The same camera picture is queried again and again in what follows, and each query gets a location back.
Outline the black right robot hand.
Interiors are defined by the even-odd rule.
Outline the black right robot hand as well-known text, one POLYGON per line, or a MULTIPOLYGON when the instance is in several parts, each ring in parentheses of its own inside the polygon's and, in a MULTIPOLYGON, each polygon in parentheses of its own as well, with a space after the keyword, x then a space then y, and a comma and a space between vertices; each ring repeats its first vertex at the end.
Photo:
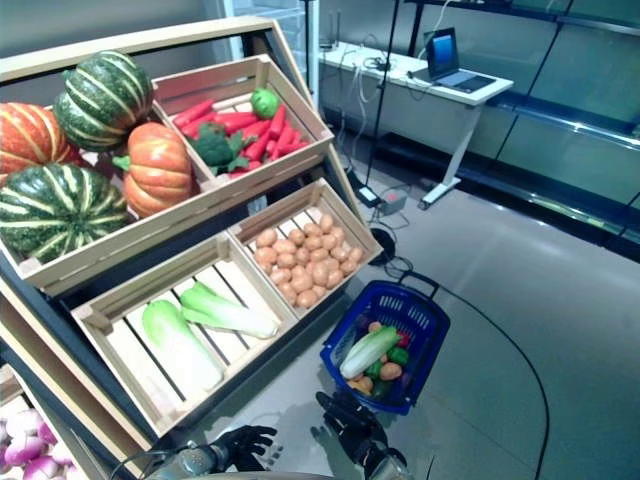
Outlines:
POLYGON ((315 398, 324 409, 325 423, 337 435, 346 455, 362 466, 389 451, 388 438, 371 410, 346 391, 329 396, 317 392, 315 398))

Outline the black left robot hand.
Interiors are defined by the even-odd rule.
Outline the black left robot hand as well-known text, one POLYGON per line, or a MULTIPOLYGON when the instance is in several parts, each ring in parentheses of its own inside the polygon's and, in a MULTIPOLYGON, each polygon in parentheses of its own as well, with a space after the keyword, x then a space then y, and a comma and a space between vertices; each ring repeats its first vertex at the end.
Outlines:
POLYGON ((276 434, 275 428, 260 425, 245 425, 222 434, 209 445, 215 458, 213 472, 222 473, 231 466, 239 472, 263 471, 257 455, 266 452, 276 434))

